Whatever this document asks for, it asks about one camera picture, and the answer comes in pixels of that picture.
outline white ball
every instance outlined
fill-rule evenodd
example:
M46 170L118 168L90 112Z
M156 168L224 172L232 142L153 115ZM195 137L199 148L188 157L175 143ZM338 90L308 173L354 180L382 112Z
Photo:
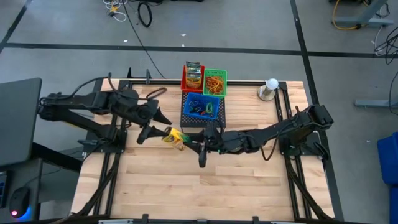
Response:
M278 88L278 86L279 86L279 82L275 78L270 78L267 81L267 87L270 90L275 90L276 88Z

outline plastic basket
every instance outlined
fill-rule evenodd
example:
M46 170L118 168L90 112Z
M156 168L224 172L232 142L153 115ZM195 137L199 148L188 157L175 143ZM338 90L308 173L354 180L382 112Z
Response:
M390 224L398 224L398 186L390 189Z
M384 183L398 184L398 133L378 140L377 149Z
M206 77L221 77L224 81L223 92L219 95L212 94L206 88ZM204 77L204 84L203 84L203 94L208 96L216 96L218 98L224 98L226 96L226 81L227 81L227 72L226 70L217 70L217 69L206 69L205 70L205 77Z
M210 116L207 114L200 115L198 113L192 112L192 106L190 105L190 102L196 101L196 100L198 101L198 103L202 103L204 105L204 107L208 103L213 104L213 112L212 112L213 116ZM205 96L205 95L198 94L198 93L188 93L187 100L185 101L183 113L187 116L191 116L194 118L215 120L215 119L217 119L219 105L220 105L220 99L217 97Z
M185 75L187 74L185 65L182 67L182 78L181 78L181 90L185 93L203 93L203 80L205 76L205 69L206 67L204 65L201 66L201 84L200 87L197 89L189 88L187 87L187 84L185 83Z

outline red basket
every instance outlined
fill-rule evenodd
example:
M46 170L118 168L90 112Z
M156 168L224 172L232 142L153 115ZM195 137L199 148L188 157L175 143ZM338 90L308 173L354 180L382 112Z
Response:
M201 84L199 89L192 89L186 86L185 84L185 65L182 67L182 79L181 79L181 90L184 93L203 93L203 79L205 78L205 66L201 66Z

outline blue object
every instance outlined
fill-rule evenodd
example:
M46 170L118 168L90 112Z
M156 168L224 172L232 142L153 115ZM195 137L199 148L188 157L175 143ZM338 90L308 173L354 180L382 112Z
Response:
M213 107L212 114L206 113L206 106L211 103ZM205 96L198 93L188 93L187 100L185 100L184 115L199 118L199 119L217 119L218 108L220 105L220 99L214 96Z
M390 191L390 224L398 224L398 186Z
M398 133L378 140L381 174L386 184L398 184Z

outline green basket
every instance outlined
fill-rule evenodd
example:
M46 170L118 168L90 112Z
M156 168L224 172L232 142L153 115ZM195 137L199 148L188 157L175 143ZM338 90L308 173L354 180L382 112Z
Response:
M221 94L212 94L209 93L206 88L206 77L221 77L224 80L223 92ZM217 70L217 69L205 69L204 76L204 84L203 84L203 94L208 96L216 96L218 98L224 98L226 96L226 81L227 81L227 72L226 70Z

